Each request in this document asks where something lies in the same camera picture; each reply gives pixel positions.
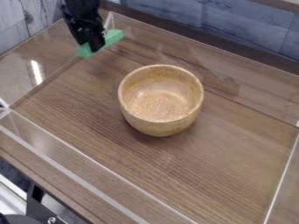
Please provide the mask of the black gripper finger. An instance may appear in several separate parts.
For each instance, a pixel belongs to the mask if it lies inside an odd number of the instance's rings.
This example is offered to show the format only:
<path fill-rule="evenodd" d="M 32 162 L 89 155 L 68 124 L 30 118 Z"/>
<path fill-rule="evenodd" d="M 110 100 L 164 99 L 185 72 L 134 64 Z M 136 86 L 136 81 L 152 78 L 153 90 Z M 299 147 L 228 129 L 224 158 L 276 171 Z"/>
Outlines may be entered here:
<path fill-rule="evenodd" d="M 100 28 L 90 29 L 86 31 L 86 34 L 89 49 L 94 53 L 105 44 L 102 30 Z"/>
<path fill-rule="evenodd" d="M 69 32 L 80 46 L 88 42 L 89 28 L 72 25 L 69 27 Z"/>

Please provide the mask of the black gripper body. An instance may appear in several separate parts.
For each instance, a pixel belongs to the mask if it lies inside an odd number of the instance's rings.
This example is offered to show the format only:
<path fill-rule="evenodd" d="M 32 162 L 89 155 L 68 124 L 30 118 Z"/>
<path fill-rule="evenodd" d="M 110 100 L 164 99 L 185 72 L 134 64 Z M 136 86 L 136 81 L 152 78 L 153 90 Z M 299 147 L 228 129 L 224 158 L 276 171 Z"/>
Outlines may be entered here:
<path fill-rule="evenodd" d="M 62 0 L 60 10 L 73 35 L 78 35 L 85 31 L 98 33 L 104 31 L 98 6 L 98 0 Z"/>

